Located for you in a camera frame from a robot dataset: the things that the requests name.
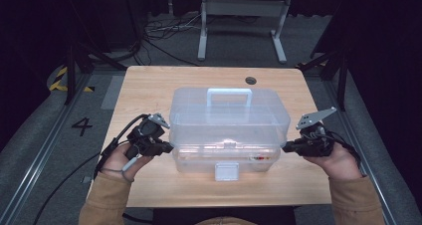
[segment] hazard tape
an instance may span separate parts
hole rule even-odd
[[[68,67],[62,66],[62,68],[57,73],[53,83],[50,85],[50,91],[63,91],[66,92],[68,90],[67,86],[61,86],[60,82],[62,81],[63,76],[68,71]],[[96,87],[85,87],[84,92],[92,93],[96,90]]]

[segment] table top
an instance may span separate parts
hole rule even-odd
[[[247,77],[256,79],[248,85]],[[174,90],[200,88],[265,88],[280,96],[290,117],[288,140],[304,113],[317,111],[302,72],[296,69],[158,67],[128,68],[105,137],[113,137],[142,113],[169,119]],[[168,141],[168,130],[161,137]],[[268,172],[240,173],[238,181],[217,182],[214,174],[181,173],[171,154],[163,153],[143,167],[132,184],[128,207],[215,207],[328,204],[326,174],[295,153],[284,153]]]

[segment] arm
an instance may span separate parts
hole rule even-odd
[[[305,157],[329,177],[335,224],[384,224],[381,203],[369,177],[362,175],[354,157],[336,143],[328,157]]]
[[[105,162],[104,168],[121,170],[128,159],[125,153],[130,144],[125,143],[112,153]],[[141,157],[125,173],[103,170],[99,172],[93,183],[86,203],[81,209],[79,224],[123,224],[121,215],[126,208],[131,181],[137,172],[148,163],[152,157]]]

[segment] plastic storage box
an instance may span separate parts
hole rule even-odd
[[[170,111],[169,142],[180,172],[265,172],[280,158],[290,117],[269,89],[181,88]]]

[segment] forearm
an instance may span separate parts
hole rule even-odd
[[[79,224],[123,224],[131,183],[99,173],[80,213]]]
[[[330,179],[329,188],[335,224],[384,224],[381,203],[369,177]]]

